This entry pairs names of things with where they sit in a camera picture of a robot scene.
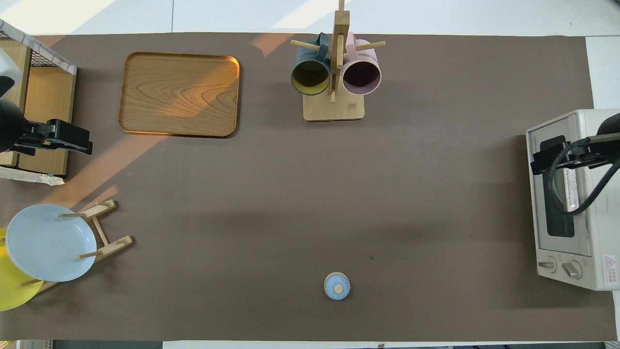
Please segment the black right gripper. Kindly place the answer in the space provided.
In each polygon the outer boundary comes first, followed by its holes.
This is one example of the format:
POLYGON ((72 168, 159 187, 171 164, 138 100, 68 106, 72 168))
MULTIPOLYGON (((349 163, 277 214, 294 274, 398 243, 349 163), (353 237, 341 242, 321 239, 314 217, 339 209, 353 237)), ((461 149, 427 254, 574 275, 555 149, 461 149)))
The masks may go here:
MULTIPOLYGON (((596 135, 609 135, 620 132, 620 113, 607 117, 598 127, 596 135)), ((567 145, 565 136, 556 136, 546 141, 542 141, 540 148, 534 152, 530 168, 532 175, 540 175, 551 168, 552 162, 567 145)), ((607 146, 601 143, 589 143, 587 145, 577 145, 573 143, 572 155, 575 163, 572 169, 588 167, 594 169, 608 164, 607 146)))

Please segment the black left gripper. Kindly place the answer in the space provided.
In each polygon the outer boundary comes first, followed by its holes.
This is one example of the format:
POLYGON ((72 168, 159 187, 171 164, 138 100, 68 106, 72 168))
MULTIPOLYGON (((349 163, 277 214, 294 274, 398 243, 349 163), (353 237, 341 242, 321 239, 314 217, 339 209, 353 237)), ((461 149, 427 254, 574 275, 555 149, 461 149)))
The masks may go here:
POLYGON ((46 124, 30 124, 20 108, 11 101, 0 100, 0 151, 6 152, 14 146, 14 152, 34 156, 37 149, 68 150, 86 155, 93 153, 90 131, 60 119, 51 119, 46 124))

